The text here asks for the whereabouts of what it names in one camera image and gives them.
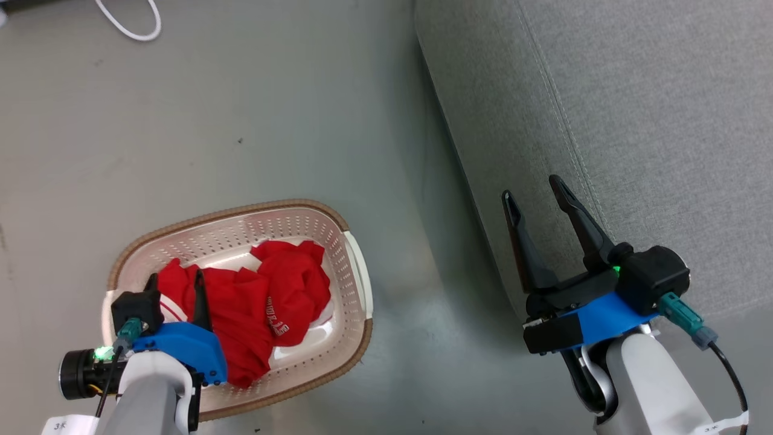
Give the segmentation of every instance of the white label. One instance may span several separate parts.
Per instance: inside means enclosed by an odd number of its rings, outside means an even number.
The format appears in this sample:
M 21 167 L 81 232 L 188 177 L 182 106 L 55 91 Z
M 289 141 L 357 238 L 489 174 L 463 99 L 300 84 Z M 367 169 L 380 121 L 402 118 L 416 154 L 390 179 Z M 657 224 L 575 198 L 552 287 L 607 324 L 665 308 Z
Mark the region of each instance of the white label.
M 713 435 L 719 433 L 720 430 L 727 429 L 728 427 L 739 427 L 744 424 L 749 424 L 749 412 L 735 417 L 734 419 L 725 419 L 716 423 L 710 423 L 703 426 L 698 426 L 693 431 L 692 435 Z
M 99 419 L 95 416 L 77 414 L 51 417 L 43 427 L 41 435 L 94 435 Z

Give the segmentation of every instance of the green led light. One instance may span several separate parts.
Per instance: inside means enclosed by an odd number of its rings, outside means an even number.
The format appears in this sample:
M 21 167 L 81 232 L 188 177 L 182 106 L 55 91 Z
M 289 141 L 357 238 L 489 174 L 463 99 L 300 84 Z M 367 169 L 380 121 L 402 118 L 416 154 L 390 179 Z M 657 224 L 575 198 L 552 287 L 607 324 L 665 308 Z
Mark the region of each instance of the green led light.
M 106 361 L 113 358 L 113 347 L 102 346 L 101 348 L 94 349 L 94 357 L 102 361 Z

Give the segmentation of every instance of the cable connector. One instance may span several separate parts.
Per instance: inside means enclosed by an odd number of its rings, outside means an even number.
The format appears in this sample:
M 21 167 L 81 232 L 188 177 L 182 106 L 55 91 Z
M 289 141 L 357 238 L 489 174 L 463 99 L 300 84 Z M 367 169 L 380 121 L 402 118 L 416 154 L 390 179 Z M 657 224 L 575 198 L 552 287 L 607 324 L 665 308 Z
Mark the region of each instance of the cable connector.
M 124 352 L 130 351 L 131 346 L 140 334 L 142 334 L 142 321 L 137 317 L 126 320 L 124 326 L 121 327 L 121 330 L 116 334 L 117 337 L 113 343 L 114 354 L 118 354 L 118 357 L 121 357 L 120 352 L 118 352 L 119 348 L 123 349 Z
M 703 325 L 703 318 L 684 303 L 675 293 L 666 293 L 658 302 L 658 311 L 671 323 L 682 328 L 693 339 L 701 351 L 709 348 L 709 343 L 718 339 L 711 328 Z

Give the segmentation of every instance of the brown basket rim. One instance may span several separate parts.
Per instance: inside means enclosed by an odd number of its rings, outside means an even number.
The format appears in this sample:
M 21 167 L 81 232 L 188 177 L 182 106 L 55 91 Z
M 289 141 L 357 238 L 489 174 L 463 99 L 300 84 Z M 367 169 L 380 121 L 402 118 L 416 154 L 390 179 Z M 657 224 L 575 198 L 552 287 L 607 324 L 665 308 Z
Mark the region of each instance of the brown basket rim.
M 116 290 L 118 288 L 118 276 L 121 274 L 121 270 L 124 268 L 126 260 L 128 260 L 128 258 L 131 257 L 131 255 L 134 254 L 141 246 L 147 245 L 151 241 L 157 240 L 177 231 L 186 230 L 201 224 L 208 224 L 210 222 L 220 221 L 227 218 L 234 218 L 242 214 L 254 213 L 256 211 L 269 211 L 295 207 L 313 208 L 317 211 L 321 211 L 322 213 L 327 214 L 339 226 L 339 228 L 341 228 L 341 231 L 349 230 L 349 225 L 346 223 L 344 218 L 338 214 L 337 211 L 315 200 L 294 199 L 271 201 L 204 214 L 202 216 L 194 217 L 193 219 L 167 225 L 161 229 L 149 232 L 146 235 L 143 235 L 140 238 L 134 240 L 131 244 L 129 244 L 129 246 L 126 247 L 126 249 L 124 249 L 124 251 L 118 256 L 118 259 L 113 264 L 113 268 L 110 270 L 110 276 L 107 278 L 107 291 Z
M 330 217 L 339 226 L 339 228 L 341 228 L 341 231 L 349 230 L 349 225 L 346 223 L 344 218 L 340 214 L 338 214 L 337 211 L 333 210 L 327 205 L 324 205 L 321 202 L 318 202 L 315 200 L 306 200 L 306 199 L 271 201 L 266 203 L 252 204 L 252 205 L 247 205 L 243 207 L 235 207 L 235 208 L 230 208 L 223 211 L 216 211 L 214 213 L 204 214 L 203 216 L 194 217 L 193 219 L 188 219 L 186 221 L 178 222 L 177 224 L 168 225 L 156 231 L 147 233 L 146 235 L 143 235 L 140 238 L 137 238 L 136 240 L 134 240 L 129 246 L 126 247 L 126 249 L 124 249 L 124 251 L 118 256 L 118 259 L 113 264 L 113 268 L 110 272 L 110 277 L 107 280 L 107 291 L 117 289 L 118 276 L 121 274 L 121 270 L 124 268 L 124 264 L 126 264 L 126 261 L 128 260 L 128 258 L 132 254 L 134 254 L 140 247 L 147 245 L 151 241 L 157 240 L 161 237 L 164 237 L 171 233 L 175 233 L 177 231 L 193 228 L 201 224 L 207 224 L 214 221 L 233 218 L 236 216 L 240 216 L 242 214 L 254 213 L 256 211 L 269 211 L 269 210 L 277 210 L 282 208 L 295 208 L 295 207 L 306 207 L 306 208 L 311 208 L 311 209 L 320 211 L 328 215 L 328 217 Z M 311 389 L 315 389 L 320 385 L 324 385 L 332 381 L 333 379 L 341 377 L 349 370 L 351 370 L 352 367 L 354 367 L 359 362 L 360 359 L 362 359 L 363 355 L 365 354 L 365 350 L 368 348 L 368 344 L 370 343 L 370 337 L 372 333 L 373 333 L 373 319 L 367 319 L 365 320 L 365 327 L 363 329 L 363 338 L 360 341 L 354 355 L 352 355 L 352 357 L 344 365 L 337 368 L 336 370 L 333 370 L 332 372 L 329 372 L 326 375 L 319 376 L 316 379 L 312 379 L 311 381 L 300 384 L 287 391 L 279 392 L 277 394 L 273 394 L 272 396 L 264 397 L 263 399 L 258 399 L 251 402 L 242 403 L 240 405 L 229 406 L 227 408 L 217 409 L 213 411 L 205 411 L 201 413 L 201 415 L 199 416 L 200 421 L 222 419 L 228 416 L 234 416 L 248 411 L 253 411 L 255 409 L 263 408 L 265 406 L 273 405 L 277 402 L 290 399 L 291 397 L 295 397 Z

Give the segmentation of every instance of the laundry basket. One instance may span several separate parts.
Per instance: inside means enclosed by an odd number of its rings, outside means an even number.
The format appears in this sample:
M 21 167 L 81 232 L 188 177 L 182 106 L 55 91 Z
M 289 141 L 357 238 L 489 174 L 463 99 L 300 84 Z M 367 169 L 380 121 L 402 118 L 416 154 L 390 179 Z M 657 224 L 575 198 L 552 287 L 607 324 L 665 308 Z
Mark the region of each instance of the laundry basket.
M 350 370 L 363 356 L 373 328 L 373 297 L 362 252 L 346 221 L 312 200 L 234 208 L 154 231 L 129 245 L 113 266 L 102 305 L 105 345 L 115 339 L 110 305 L 123 292 L 141 292 L 170 260 L 183 266 L 255 270 L 250 247 L 265 240 L 312 240 L 325 248 L 331 303 L 304 341 L 274 348 L 271 370 L 248 389 L 229 384 L 202 391 L 202 421 L 244 413 L 307 392 Z

